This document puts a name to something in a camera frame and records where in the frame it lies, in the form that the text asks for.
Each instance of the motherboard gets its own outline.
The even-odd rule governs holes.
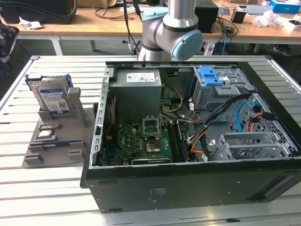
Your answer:
[[[145,132],[155,133],[156,124],[143,123],[120,124],[118,126],[118,138],[115,149],[106,148],[103,152],[104,165],[135,165],[174,162],[176,154],[172,149],[175,141],[182,139],[186,145],[190,136],[190,128],[187,123],[173,124],[170,122],[159,123],[159,136],[146,136]]]

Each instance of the floor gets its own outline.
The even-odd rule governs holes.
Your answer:
[[[31,55],[54,56],[55,51],[52,43],[47,40],[18,40],[21,46],[16,44],[13,52],[10,55],[10,63],[13,69],[10,73],[3,75],[0,82],[0,98],[2,98],[15,78],[23,69]],[[64,55],[129,55],[130,51],[126,43],[121,41],[95,41],[96,47],[99,49],[96,52],[91,50],[89,40],[64,40],[62,41]],[[244,44],[232,43],[229,55],[255,55],[254,53],[246,52]],[[295,69],[301,63],[299,56],[301,55],[301,46],[292,45],[290,49],[294,54],[293,57],[286,57],[273,51],[274,45],[263,45],[257,55],[271,55],[290,75],[294,73],[294,78],[301,81],[301,67]]]

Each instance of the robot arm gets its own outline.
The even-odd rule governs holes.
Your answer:
[[[203,37],[194,14],[195,0],[168,0],[168,8],[144,11],[139,61],[187,60],[201,48]]]

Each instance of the black computer case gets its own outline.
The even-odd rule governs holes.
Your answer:
[[[176,66],[186,64],[200,62],[180,62]],[[127,69],[133,66],[132,62],[123,65]],[[298,124],[249,63],[238,62],[237,65],[280,118],[299,150],[301,129]],[[89,159],[87,155],[81,187],[91,190],[102,213],[270,202],[301,181],[301,159],[295,157],[112,168],[89,167]]]
[[[202,33],[213,32],[218,9],[211,0],[196,0],[195,15],[198,16],[198,30]]]

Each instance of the metal slatted table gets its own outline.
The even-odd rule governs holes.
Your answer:
[[[25,74],[68,72],[80,87],[84,107],[98,102],[105,61],[134,61],[131,56],[41,56],[30,60],[0,102],[0,225],[159,225],[224,223],[292,225],[301,222],[301,185],[269,203],[152,210],[102,215],[88,189],[81,189],[82,166],[22,169],[39,105]],[[301,125],[300,87],[273,60],[263,56],[194,57],[197,61],[248,61]]]

